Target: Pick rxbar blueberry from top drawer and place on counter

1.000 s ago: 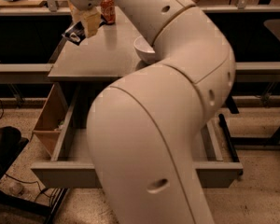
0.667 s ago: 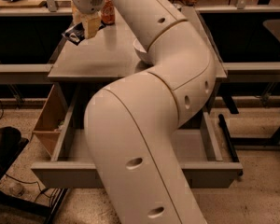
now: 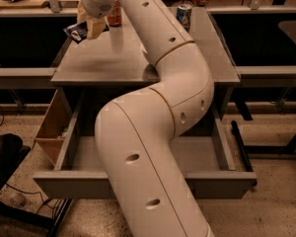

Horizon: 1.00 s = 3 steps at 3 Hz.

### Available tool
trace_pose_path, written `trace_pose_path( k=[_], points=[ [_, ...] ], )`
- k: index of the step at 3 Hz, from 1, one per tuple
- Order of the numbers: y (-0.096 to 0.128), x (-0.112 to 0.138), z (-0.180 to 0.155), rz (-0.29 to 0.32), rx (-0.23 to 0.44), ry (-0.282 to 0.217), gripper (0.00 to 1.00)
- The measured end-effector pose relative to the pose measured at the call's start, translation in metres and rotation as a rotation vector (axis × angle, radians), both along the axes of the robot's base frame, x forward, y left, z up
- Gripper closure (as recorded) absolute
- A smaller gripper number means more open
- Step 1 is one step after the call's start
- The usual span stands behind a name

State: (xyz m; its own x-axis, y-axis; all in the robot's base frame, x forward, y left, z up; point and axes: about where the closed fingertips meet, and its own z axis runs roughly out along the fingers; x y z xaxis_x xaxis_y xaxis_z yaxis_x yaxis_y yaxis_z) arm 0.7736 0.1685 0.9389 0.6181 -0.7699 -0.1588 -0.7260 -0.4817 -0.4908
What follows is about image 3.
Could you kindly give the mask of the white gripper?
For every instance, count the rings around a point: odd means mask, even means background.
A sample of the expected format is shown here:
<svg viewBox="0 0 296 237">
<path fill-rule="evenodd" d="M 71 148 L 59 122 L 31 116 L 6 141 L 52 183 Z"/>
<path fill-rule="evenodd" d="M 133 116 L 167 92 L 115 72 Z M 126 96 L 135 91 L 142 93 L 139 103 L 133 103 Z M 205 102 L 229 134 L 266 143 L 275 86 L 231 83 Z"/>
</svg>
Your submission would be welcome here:
<svg viewBox="0 0 296 237">
<path fill-rule="evenodd" d="M 88 40 L 96 39 L 105 29 L 107 23 L 104 16 L 111 12 L 114 1 L 115 0 L 80 0 L 78 2 L 77 23 L 80 24 L 87 21 Z"/>
</svg>

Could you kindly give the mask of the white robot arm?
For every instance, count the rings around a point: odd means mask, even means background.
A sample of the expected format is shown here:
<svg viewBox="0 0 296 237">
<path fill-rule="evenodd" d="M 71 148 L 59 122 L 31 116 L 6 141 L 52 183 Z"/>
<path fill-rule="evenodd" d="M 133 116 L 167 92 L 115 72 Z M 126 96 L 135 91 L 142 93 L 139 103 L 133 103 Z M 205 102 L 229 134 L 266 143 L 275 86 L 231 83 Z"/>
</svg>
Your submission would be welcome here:
<svg viewBox="0 0 296 237">
<path fill-rule="evenodd" d="M 97 18 L 115 2 L 160 80 L 108 102 L 98 113 L 96 144 L 113 192 L 134 237 L 214 237 L 171 150 L 172 140 L 210 108 L 210 69 L 161 0 L 81 0 Z"/>
</svg>

